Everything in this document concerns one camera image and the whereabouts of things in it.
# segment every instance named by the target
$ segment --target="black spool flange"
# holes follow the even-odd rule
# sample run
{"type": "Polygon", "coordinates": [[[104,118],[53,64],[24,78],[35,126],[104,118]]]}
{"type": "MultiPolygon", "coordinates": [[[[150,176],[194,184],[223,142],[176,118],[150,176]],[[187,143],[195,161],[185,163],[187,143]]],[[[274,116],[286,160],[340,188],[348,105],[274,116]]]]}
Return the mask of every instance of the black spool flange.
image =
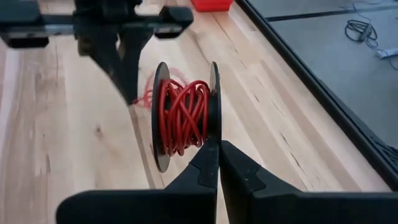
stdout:
{"type": "MultiPolygon", "coordinates": [[[[152,145],[154,147],[154,155],[156,166],[159,171],[165,172],[169,167],[170,156],[163,153],[162,140],[159,132],[159,96],[160,84],[164,80],[170,79],[170,72],[167,64],[161,62],[156,69],[154,78],[154,88],[152,95],[152,145]]],[[[221,144],[221,90],[220,75],[215,62],[211,64],[210,72],[210,97],[209,97],[209,117],[207,126],[207,140],[213,139],[221,144]]]]}

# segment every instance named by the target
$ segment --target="wood grain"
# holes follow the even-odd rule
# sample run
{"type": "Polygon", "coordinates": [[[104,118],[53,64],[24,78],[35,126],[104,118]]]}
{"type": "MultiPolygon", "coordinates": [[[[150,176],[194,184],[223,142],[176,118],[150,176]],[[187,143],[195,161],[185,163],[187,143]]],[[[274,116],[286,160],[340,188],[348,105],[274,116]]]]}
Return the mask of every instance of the wood grain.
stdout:
{"type": "MultiPolygon", "coordinates": [[[[141,13],[189,0],[144,1],[141,13]]],[[[72,12],[72,1],[41,1],[72,12]]],[[[221,74],[223,139],[305,191],[390,191],[238,5],[197,13],[179,38],[151,38],[141,53],[139,94],[160,62],[185,78],[221,74]]],[[[0,223],[54,223],[57,205],[90,189],[162,189],[198,149],[156,169],[150,111],[127,107],[107,76],[79,57],[73,37],[45,49],[0,45],[0,223]]],[[[217,223],[227,223],[221,187],[217,223]]]]}

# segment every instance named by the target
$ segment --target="wire spool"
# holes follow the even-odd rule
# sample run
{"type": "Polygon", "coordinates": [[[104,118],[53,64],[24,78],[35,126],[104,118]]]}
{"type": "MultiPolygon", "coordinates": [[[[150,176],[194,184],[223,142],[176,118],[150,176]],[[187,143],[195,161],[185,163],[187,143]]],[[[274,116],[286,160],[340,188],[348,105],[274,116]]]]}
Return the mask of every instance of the wire spool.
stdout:
{"type": "Polygon", "coordinates": [[[220,75],[211,64],[210,84],[194,81],[182,86],[170,79],[169,68],[157,67],[152,93],[152,145],[156,165],[165,172],[170,157],[208,139],[221,143],[220,75]]]}

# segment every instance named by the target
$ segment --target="coiled red wire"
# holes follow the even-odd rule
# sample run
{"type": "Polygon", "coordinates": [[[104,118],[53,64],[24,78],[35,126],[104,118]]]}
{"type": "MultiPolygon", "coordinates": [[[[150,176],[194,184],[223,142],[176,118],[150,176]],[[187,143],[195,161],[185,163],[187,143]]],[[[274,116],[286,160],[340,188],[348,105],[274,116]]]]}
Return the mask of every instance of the coiled red wire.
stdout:
{"type": "MultiPolygon", "coordinates": [[[[210,89],[201,80],[187,84],[182,74],[176,69],[174,71],[184,84],[175,80],[165,80],[160,84],[159,131],[164,154],[173,156],[177,152],[183,156],[186,148],[201,147],[206,141],[210,89]],[[167,100],[171,107],[165,110],[167,100]]],[[[143,101],[144,107],[149,109],[152,107],[152,90],[148,90],[150,79],[151,77],[147,81],[143,97],[134,102],[138,104],[143,101]]]]}

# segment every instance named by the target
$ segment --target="wooden surface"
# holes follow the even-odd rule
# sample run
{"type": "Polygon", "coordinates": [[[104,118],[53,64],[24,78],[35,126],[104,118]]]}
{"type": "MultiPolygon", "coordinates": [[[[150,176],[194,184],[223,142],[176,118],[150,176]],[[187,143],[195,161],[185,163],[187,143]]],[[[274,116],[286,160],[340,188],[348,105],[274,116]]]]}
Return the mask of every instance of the wooden surface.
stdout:
{"type": "MultiPolygon", "coordinates": [[[[143,13],[162,4],[144,1],[143,13]]],[[[41,1],[71,12],[72,1],[41,1]]],[[[304,191],[389,191],[387,185],[243,11],[194,12],[178,39],[152,38],[140,60],[140,94],[162,61],[186,79],[221,74],[223,139],[304,191]]],[[[0,223],[54,223],[57,205],[90,189],[161,189],[198,149],[155,166],[147,109],[128,108],[107,76],[77,54],[73,37],[41,50],[0,46],[0,223]]],[[[221,187],[218,223],[227,223],[221,187]]]]}

